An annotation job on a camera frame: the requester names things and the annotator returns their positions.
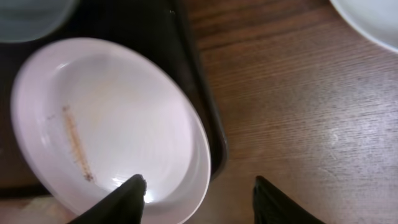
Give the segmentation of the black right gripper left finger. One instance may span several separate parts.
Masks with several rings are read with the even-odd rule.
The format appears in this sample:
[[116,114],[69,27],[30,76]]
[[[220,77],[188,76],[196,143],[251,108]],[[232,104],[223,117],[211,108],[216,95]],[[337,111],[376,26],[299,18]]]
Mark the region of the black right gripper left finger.
[[136,174],[68,224],[140,224],[146,181]]

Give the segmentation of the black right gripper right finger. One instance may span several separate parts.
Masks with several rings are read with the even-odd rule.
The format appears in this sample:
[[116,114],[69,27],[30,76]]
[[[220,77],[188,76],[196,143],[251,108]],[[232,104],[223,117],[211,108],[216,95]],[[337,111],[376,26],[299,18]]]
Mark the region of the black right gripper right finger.
[[256,176],[252,207],[255,224],[324,224],[263,176]]

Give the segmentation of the pink plate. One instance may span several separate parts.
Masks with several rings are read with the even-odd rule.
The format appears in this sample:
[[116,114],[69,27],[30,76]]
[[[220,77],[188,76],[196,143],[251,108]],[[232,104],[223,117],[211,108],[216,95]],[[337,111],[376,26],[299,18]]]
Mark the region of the pink plate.
[[45,188],[77,215],[140,174],[143,223],[184,223],[211,175],[196,109],[156,64],[101,39],[72,38],[33,53],[11,96],[18,145]]

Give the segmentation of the pale green plate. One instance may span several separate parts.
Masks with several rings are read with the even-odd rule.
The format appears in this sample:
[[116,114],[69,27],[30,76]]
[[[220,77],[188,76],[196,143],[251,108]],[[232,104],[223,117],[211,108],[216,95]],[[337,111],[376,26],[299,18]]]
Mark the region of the pale green plate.
[[62,26],[79,3],[79,0],[1,0],[1,42],[29,42],[45,37]]

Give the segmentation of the cream white plate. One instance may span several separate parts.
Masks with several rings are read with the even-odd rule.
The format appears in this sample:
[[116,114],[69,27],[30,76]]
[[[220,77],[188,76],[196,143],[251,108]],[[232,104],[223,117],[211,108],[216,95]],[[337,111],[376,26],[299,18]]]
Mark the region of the cream white plate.
[[331,0],[339,15],[362,36],[397,52],[397,0]]

